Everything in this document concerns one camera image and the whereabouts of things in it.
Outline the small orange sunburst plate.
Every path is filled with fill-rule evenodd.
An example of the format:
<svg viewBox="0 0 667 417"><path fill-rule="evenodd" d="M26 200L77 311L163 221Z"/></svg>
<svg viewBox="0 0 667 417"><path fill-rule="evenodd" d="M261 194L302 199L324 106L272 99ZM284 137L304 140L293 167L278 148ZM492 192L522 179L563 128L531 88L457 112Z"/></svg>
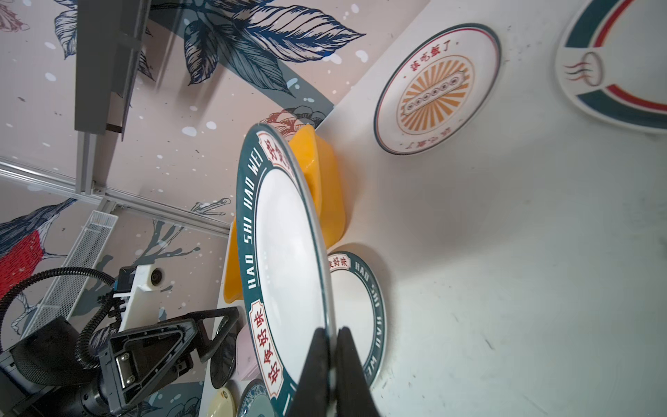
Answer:
<svg viewBox="0 0 667 417"><path fill-rule="evenodd" d="M433 149L465 128L500 76L502 46L484 24L458 24L427 38L398 65L373 115L377 144L389 154Z"/></svg>

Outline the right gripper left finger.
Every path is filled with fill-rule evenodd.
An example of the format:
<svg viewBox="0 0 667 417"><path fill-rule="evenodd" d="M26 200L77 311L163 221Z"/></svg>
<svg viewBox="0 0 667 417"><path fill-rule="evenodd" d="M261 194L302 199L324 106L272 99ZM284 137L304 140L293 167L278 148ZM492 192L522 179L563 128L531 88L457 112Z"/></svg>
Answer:
<svg viewBox="0 0 667 417"><path fill-rule="evenodd" d="M307 353L289 417L324 417L329 406L329 371L331 354L324 328L317 328Z"/></svg>

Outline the pale yellow plate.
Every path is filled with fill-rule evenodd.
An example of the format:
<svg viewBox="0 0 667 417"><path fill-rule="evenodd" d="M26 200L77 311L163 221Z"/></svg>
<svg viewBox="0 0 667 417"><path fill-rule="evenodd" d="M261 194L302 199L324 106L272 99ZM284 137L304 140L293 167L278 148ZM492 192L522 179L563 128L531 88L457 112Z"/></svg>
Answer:
<svg viewBox="0 0 667 417"><path fill-rule="evenodd" d="M236 417L238 407L234 389L221 387L215 389L206 409L206 417Z"/></svg>

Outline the small green rim plate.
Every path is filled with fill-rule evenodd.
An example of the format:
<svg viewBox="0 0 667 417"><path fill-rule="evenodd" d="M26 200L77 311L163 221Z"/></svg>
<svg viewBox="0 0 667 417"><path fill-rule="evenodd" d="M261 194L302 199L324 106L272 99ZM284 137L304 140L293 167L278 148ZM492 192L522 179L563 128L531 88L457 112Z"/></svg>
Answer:
<svg viewBox="0 0 667 417"><path fill-rule="evenodd" d="M349 251L328 256L335 303L335 322L349 328L368 386L373 386L387 345L386 304L370 266Z"/></svg>

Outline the yellow plastic bin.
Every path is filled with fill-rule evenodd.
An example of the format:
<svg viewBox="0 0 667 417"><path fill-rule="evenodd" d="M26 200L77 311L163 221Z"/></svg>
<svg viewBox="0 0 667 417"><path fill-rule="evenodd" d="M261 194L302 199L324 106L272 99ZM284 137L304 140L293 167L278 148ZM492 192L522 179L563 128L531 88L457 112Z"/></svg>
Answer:
<svg viewBox="0 0 667 417"><path fill-rule="evenodd" d="M347 215L340 173L333 148L311 126L300 127L289 141L304 174L314 201L325 248L338 243L346 230ZM236 223L230 228L228 253L223 274L223 300L232 303L243 298L241 269L236 242Z"/></svg>

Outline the large green rim plate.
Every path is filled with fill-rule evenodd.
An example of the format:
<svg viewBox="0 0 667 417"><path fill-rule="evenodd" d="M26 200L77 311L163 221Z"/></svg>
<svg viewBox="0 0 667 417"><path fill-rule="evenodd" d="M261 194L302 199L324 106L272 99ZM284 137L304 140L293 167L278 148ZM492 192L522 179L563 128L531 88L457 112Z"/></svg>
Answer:
<svg viewBox="0 0 667 417"><path fill-rule="evenodd" d="M316 330L333 349L331 278L314 201L295 153L265 123L241 147L236 241L255 356L269 401L288 414Z"/></svg>

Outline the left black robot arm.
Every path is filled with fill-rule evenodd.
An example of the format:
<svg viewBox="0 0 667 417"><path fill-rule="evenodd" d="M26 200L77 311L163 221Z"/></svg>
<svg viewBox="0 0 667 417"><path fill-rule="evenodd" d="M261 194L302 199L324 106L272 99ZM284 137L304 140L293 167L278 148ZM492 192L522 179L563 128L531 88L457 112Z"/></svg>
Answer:
<svg viewBox="0 0 667 417"><path fill-rule="evenodd" d="M5 416L125 416L200 362L223 363L223 345L240 326L238 309L191 312L155 324L131 323L149 304L161 269L124 267L118 277L84 267L48 269L12 287L1 312L30 286L56 277L92 277L109 286L83 330L62 316L1 352Z"/></svg>

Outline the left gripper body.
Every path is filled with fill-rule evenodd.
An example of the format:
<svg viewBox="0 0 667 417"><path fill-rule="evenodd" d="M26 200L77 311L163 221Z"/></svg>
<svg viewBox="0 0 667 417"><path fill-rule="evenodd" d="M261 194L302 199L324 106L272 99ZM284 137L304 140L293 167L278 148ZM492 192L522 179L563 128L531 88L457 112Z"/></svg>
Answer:
<svg viewBox="0 0 667 417"><path fill-rule="evenodd" d="M121 416L200 363L211 360L237 328L237 308L211 309L124 330L99 355L109 413Z"/></svg>

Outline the pink rectangular box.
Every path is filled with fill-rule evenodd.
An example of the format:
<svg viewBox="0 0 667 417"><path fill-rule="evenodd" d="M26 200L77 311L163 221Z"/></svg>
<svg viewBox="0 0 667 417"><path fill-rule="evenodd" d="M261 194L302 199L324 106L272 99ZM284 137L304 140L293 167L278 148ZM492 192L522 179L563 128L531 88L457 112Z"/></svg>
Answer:
<svg viewBox="0 0 667 417"><path fill-rule="evenodd" d="M244 325L236 339L236 370L233 378L240 382L249 382L261 376L255 356L251 332L248 325Z"/></svg>

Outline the black wall basket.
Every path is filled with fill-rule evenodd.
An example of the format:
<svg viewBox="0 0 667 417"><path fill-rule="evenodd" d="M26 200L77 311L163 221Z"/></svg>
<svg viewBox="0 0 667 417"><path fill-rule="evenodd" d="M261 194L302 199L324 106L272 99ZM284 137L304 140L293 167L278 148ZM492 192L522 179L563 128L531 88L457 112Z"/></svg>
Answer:
<svg viewBox="0 0 667 417"><path fill-rule="evenodd" d="M124 134L150 1L77 3L75 130Z"/></svg>

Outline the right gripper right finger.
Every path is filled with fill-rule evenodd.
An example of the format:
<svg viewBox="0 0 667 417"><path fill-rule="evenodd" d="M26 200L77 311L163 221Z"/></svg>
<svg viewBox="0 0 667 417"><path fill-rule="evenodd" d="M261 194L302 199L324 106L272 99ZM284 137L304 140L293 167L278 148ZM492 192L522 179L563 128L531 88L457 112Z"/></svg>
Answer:
<svg viewBox="0 0 667 417"><path fill-rule="evenodd" d="M379 417L366 382L354 338L349 328L342 328L335 350L335 405L338 417Z"/></svg>

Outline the teal patterned plate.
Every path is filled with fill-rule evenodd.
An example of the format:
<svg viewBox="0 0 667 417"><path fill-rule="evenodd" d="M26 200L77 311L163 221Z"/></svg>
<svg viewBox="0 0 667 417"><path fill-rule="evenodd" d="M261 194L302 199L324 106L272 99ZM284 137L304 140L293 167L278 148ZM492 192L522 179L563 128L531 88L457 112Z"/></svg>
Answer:
<svg viewBox="0 0 667 417"><path fill-rule="evenodd" d="M274 408L264 382L260 379L252 380L246 386L241 403L237 410L237 417L275 417Z"/></svg>

